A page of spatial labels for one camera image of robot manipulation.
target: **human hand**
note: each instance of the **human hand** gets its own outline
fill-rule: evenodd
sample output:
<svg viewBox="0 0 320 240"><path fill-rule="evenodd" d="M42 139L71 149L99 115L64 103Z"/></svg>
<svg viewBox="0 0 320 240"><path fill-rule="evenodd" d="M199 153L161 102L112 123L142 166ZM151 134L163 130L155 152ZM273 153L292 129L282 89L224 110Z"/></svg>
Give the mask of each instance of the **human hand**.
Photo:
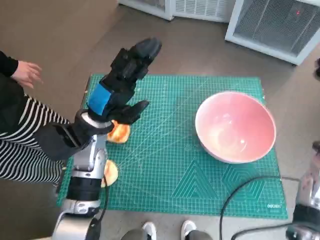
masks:
<svg viewBox="0 0 320 240"><path fill-rule="evenodd" d="M39 67L37 64L26 61L18 61L18 67L11 77L22 87L27 86L33 89L35 81L43 83L40 79L41 71L41 67Z"/></svg>

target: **person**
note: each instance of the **person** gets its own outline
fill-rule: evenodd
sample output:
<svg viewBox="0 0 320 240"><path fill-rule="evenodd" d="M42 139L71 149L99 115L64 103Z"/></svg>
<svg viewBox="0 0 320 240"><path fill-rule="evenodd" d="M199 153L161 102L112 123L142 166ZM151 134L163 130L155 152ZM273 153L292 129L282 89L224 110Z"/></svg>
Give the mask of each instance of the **person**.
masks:
<svg viewBox="0 0 320 240"><path fill-rule="evenodd" d="M68 120L24 93L42 82L35 63L16 60L0 51L0 178L21 182L58 183L63 161L52 161L34 133L40 126Z"/></svg>
<svg viewBox="0 0 320 240"><path fill-rule="evenodd" d="M181 240L212 240L211 236L197 230L196 224L186 220L181 227ZM121 240L157 240L157 230L153 222L146 222L142 228L128 231Z"/></svg>

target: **gray floor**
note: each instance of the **gray floor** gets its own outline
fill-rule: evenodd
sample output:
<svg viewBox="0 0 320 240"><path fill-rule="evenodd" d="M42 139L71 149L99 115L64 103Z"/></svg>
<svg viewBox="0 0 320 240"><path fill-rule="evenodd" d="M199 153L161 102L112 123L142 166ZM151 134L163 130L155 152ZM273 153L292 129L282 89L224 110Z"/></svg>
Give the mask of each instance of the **gray floor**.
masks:
<svg viewBox="0 0 320 240"><path fill-rule="evenodd" d="M278 130L276 149L281 173L300 177L309 165L313 140L320 139L320 82L313 77L317 47L301 66L224 41L227 25L177 18L172 22L120 6L112 0L0 0L0 49L39 63L43 85L28 93L69 119L77 111L90 73L106 73L121 47L155 36L163 48L150 67L156 74L258 76ZM289 214L295 183L285 182ZM48 236L59 209L50 184L0 180L0 239ZM154 221L161 240L179 239L180 226L193 219L218 238L218 218L109 211L101 239L117 240L145 221ZM224 238L245 227L276 221L226 218ZM284 230L243 239L285 239Z"/></svg>

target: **bread slice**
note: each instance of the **bread slice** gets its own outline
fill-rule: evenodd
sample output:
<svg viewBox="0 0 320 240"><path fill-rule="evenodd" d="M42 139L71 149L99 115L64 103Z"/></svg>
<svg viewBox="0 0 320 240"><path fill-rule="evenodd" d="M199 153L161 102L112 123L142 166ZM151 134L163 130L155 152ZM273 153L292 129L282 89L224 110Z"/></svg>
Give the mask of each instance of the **bread slice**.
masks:
<svg viewBox="0 0 320 240"><path fill-rule="evenodd" d="M130 136L130 125L119 124L116 120L112 120L114 128L106 136L106 140L111 143L124 144Z"/></svg>
<svg viewBox="0 0 320 240"><path fill-rule="evenodd" d="M112 185L118 179L118 175L119 173L116 164L108 159L104 167L104 176L106 179L106 183L105 180L102 179L101 187L104 188L106 185Z"/></svg>

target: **black cable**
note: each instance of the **black cable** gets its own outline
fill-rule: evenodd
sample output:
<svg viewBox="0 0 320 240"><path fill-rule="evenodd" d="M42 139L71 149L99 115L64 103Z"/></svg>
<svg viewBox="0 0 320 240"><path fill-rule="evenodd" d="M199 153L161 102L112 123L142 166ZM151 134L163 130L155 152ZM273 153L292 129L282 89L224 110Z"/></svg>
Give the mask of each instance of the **black cable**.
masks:
<svg viewBox="0 0 320 240"><path fill-rule="evenodd" d="M108 205L108 200L109 200L109 187L107 185L107 180L106 180L106 176L103 175L103 180L105 182L105 187L104 187L104 190L105 190L105 200L104 200L104 206L102 208L102 212L101 212L101 216L100 218L98 219L97 221L97 225L101 223L102 219L104 218L104 215L106 213L106 210L107 210L107 205Z"/></svg>
<svg viewBox="0 0 320 240"><path fill-rule="evenodd" d="M273 225L273 226L262 226L262 227L255 227L255 228L245 229L245 230L236 232L231 237L231 240L236 240L236 238L238 238L238 237L240 237L242 235L245 235L245 234L250 234L250 233L255 233L255 232L262 232L262 231L266 231L266 230L281 229L281 228L289 227L291 225L293 225L292 222L279 224L279 225Z"/></svg>
<svg viewBox="0 0 320 240"><path fill-rule="evenodd" d="M265 176L256 176L256 177L253 177L247 181L245 181L244 183L240 184L235 190L233 190L233 192L229 195L229 197L226 199L226 201L224 202L223 204L223 207L221 209L221 212L220 212L220 221L219 221L219 240L223 240L223 236L222 236L222 221L223 221L223 218L224 218L224 215L225 215L225 211L226 211L226 208L229 204L229 202L231 201L231 199L234 197L234 195L240 190L242 189L243 187L245 187L246 185L248 185L249 183L253 182L253 181L256 181L256 180L261 180L261 179L279 179L280 181L282 179L284 180L289 180L289 181L293 181L293 182L299 182L300 179L298 178L294 178L294 177L289 177L289 176L271 176L271 175L265 175ZM258 229L247 229L245 231L263 231L263 230L260 230L259 228Z"/></svg>

